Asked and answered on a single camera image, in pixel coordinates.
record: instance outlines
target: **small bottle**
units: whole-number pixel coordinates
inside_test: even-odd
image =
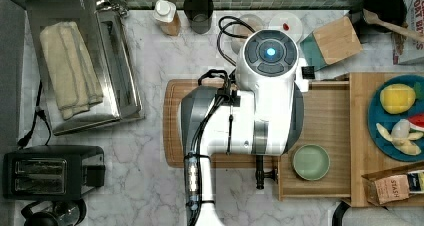
[[[181,23],[175,4],[165,0],[158,0],[153,17],[164,33],[171,36],[178,36]]]

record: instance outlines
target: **small bowl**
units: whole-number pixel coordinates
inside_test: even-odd
[[[319,180],[330,169],[330,157],[324,148],[307,144],[300,147],[293,156],[293,169],[303,179]]]

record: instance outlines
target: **power cord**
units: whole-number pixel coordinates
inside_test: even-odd
[[[224,26],[222,26],[221,24],[222,24],[222,21],[224,21],[225,19],[231,19],[231,20],[233,20],[232,22],[229,22],[229,23],[227,23],[226,25],[224,25]],[[228,35],[228,36],[230,36],[230,37],[233,37],[233,38],[243,38],[243,39],[247,39],[248,37],[247,36],[245,36],[245,35],[238,35],[238,34],[232,34],[232,33],[229,33],[229,32],[227,32],[227,31],[225,31],[228,27],[230,27],[230,26],[232,26],[232,25],[235,25],[235,24],[239,24],[239,25],[242,25],[242,26],[244,26],[244,27],[246,27],[247,29],[249,29],[252,33],[254,33],[255,32],[255,30],[250,26],[250,25],[248,25],[246,22],[244,22],[243,20],[241,20],[241,19],[239,19],[239,18],[236,18],[236,17],[233,17],[233,16],[224,16],[224,17],[222,17],[219,21],[218,21],[218,27],[219,27],[219,29],[220,29],[220,31],[219,31],[219,33],[218,33],[218,38],[217,38],[217,40],[216,40],[216,46],[217,46],[217,48],[218,48],[218,52],[222,55],[222,57],[224,58],[224,59],[226,59],[230,64],[232,64],[234,67],[236,66],[236,62],[232,59],[232,58],[230,58],[228,55],[226,55],[226,54],[224,54],[224,52],[222,51],[222,48],[221,48],[221,36],[222,36],[222,34],[225,34],[225,35]]]
[[[19,141],[18,141],[18,149],[19,150],[25,148],[28,145],[29,140],[32,138],[32,134],[34,133],[35,125],[37,123],[37,117],[40,117],[41,120],[44,121],[44,123],[46,124],[46,127],[49,131],[49,138],[47,139],[47,141],[44,145],[46,145],[46,146],[48,145],[50,138],[52,136],[50,125],[47,122],[46,114],[44,113],[44,110],[42,110],[40,108],[40,98],[41,98],[42,89],[43,89],[43,85],[40,81],[40,84],[38,86],[37,101],[35,103],[35,111],[34,111],[34,117],[32,119],[31,130],[23,138],[19,139]]]

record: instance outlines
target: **yellow fruit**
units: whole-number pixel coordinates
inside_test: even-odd
[[[389,114],[408,111],[415,102],[415,91],[405,84],[392,84],[380,93],[380,102]]]

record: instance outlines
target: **black pot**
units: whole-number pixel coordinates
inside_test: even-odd
[[[407,9],[403,0],[364,0],[361,8],[376,13],[381,20],[388,23],[401,26],[405,22]],[[389,32],[378,25],[371,27],[380,32]]]

